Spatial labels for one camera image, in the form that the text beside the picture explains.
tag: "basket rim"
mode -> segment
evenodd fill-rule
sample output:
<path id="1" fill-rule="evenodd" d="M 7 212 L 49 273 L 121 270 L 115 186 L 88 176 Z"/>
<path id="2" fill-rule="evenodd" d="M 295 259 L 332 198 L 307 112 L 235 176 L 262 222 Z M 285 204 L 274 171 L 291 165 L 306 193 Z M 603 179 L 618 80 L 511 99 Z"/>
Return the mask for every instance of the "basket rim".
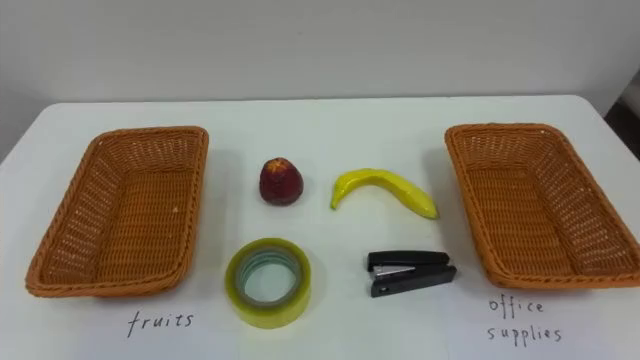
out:
<path id="1" fill-rule="evenodd" d="M 49 252 L 53 245 L 54 239 L 60 230 L 60 226 L 63 220 L 67 217 L 70 210 L 69 206 L 75 198 L 79 185 L 82 183 L 84 176 L 87 174 L 87 170 L 90 168 L 94 155 L 98 151 L 98 146 L 105 139 L 119 137 L 130 134 L 153 134 L 159 135 L 166 133 L 196 133 L 198 135 L 198 150 L 197 157 L 194 160 L 195 172 L 190 180 L 189 191 L 194 196 L 189 196 L 187 203 L 188 214 L 186 216 L 183 231 L 180 237 L 180 253 L 176 256 L 175 261 L 171 269 L 146 277 L 142 277 L 135 280 L 127 281 L 103 281 L 103 282 L 86 282 L 77 284 L 45 284 L 40 280 L 42 275 L 42 267 L 44 265 L 44 257 Z M 136 289 L 139 286 L 145 285 L 145 293 L 153 293 L 160 291 L 166 287 L 171 287 L 180 281 L 182 276 L 186 273 L 189 267 L 188 257 L 192 255 L 192 251 L 189 251 L 195 241 L 195 228 L 194 222 L 197 222 L 199 213 L 199 195 L 202 191 L 202 180 L 204 177 L 204 167 L 206 165 L 206 157 L 208 152 L 209 134 L 208 132 L 199 126 L 167 126 L 167 127 L 148 127 L 148 128 L 131 128 L 131 129 L 117 129 L 108 132 L 104 132 L 96 136 L 90 143 L 85 153 L 80 160 L 80 164 L 76 169 L 69 187 L 67 188 L 58 209 L 49 225 L 40 245 L 34 255 L 27 276 L 25 279 L 26 288 L 29 293 L 35 296 L 114 296 L 109 294 L 101 294 L 101 292 L 112 292 L 113 290 L 121 289 L 123 293 L 121 296 L 126 296 L 126 292 L 138 293 Z"/>
<path id="2" fill-rule="evenodd" d="M 491 242 L 491 237 L 486 228 L 486 221 L 483 217 L 482 207 L 476 198 L 471 180 L 468 177 L 466 166 L 462 161 L 460 149 L 455 144 L 455 139 L 462 133 L 473 133 L 476 130 L 500 130 L 515 132 L 533 132 L 536 130 L 548 131 L 553 134 L 556 140 L 562 145 L 565 153 L 575 164 L 577 173 L 583 181 L 589 184 L 597 200 L 604 208 L 604 215 L 615 224 L 621 231 L 628 248 L 633 252 L 636 263 L 640 263 L 640 246 L 635 241 L 631 231 L 622 221 L 615 208 L 604 194 L 604 191 L 597 184 L 588 168 L 578 156 L 568 138 L 557 128 L 539 123 L 488 123 L 488 124 L 462 124 L 452 126 L 445 132 L 444 140 L 447 150 L 451 156 L 451 161 L 456 173 L 457 181 L 462 192 L 465 203 L 465 213 L 470 226 L 479 230 L 478 234 L 472 234 L 476 249 L 480 253 L 481 262 L 489 275 L 489 279 L 496 285 L 510 285 L 514 287 L 528 288 L 584 288 L 584 287 L 611 287 L 629 286 L 629 284 L 640 285 L 640 270 L 635 272 L 620 273 L 615 275 L 526 275 L 515 274 L 502 262 L 497 254 L 495 246 Z"/>

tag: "toy fruit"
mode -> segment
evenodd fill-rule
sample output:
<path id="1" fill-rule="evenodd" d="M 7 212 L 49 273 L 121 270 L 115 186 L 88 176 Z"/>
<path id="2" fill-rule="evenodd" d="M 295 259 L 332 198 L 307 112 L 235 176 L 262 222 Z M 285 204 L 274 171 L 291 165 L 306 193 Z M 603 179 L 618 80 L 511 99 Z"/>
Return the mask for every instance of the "toy fruit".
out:
<path id="1" fill-rule="evenodd" d="M 285 158 L 267 161 L 260 173 L 260 195 L 271 205 L 289 205 L 298 200 L 304 183 L 302 175 Z"/>
<path id="2" fill-rule="evenodd" d="M 405 178 L 387 170 L 360 169 L 342 174 L 333 187 L 331 208 L 336 209 L 338 203 L 351 191 L 364 185 L 377 185 L 389 190 L 404 206 L 416 214 L 436 219 L 438 211 L 431 197 Z"/>

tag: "yellow banana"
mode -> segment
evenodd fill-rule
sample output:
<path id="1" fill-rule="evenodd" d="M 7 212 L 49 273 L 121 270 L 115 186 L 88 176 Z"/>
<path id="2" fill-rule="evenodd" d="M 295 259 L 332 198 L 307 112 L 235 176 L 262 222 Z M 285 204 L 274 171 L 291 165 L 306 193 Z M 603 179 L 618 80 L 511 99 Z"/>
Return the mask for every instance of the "yellow banana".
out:
<path id="1" fill-rule="evenodd" d="M 380 169 L 360 169 L 342 174 L 333 187 L 331 208 L 335 210 L 340 200 L 364 185 L 377 185 L 387 189 L 416 214 L 429 219 L 438 218 L 436 205 L 429 194 L 402 176 Z"/>

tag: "floor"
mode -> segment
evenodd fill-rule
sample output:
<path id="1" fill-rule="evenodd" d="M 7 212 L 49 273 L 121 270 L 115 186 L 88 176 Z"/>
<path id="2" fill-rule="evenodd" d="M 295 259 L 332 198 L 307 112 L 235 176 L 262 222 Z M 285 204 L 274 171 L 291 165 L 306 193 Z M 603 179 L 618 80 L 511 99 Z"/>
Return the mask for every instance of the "floor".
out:
<path id="1" fill-rule="evenodd" d="M 640 118 L 623 102 L 617 102 L 604 117 L 629 150 L 640 160 Z"/>

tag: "white wall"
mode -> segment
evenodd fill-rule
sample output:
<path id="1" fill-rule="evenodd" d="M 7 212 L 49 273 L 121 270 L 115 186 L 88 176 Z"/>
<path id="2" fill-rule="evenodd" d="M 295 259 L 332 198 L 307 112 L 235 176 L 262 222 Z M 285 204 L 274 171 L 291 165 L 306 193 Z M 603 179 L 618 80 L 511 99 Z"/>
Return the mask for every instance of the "white wall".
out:
<path id="1" fill-rule="evenodd" d="M 604 112 L 640 65 L 639 15 L 638 0 L 0 0 L 0 158 L 57 101 L 577 93 Z"/>

